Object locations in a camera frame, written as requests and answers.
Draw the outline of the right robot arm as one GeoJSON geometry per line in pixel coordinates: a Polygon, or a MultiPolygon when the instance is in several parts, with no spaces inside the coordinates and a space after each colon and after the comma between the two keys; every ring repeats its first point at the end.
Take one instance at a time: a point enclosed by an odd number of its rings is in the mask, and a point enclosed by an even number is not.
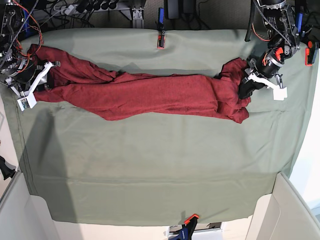
{"type": "Polygon", "coordinates": [[[50,70],[61,65],[59,61],[38,59],[44,39],[33,12],[40,6],[38,0],[0,2],[0,83],[17,95],[21,111],[37,104],[34,92],[53,87],[50,70]],[[30,30],[38,34],[38,44],[34,50],[24,52],[19,35],[30,30]]]}

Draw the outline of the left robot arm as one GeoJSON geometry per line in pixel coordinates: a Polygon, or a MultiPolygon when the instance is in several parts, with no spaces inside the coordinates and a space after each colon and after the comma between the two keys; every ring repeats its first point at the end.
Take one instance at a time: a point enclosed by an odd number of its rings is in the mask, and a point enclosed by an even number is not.
{"type": "Polygon", "coordinates": [[[285,0],[252,0],[250,17],[245,41],[250,41],[251,32],[267,43],[267,50],[259,58],[251,58],[244,78],[240,82],[240,99],[251,97],[255,90],[272,89],[273,99],[283,101],[288,97],[279,70],[285,60],[291,58],[300,49],[300,30],[302,16],[289,13],[290,5],[285,0]],[[262,17],[267,37],[259,36],[254,27],[255,11],[262,17]]]}

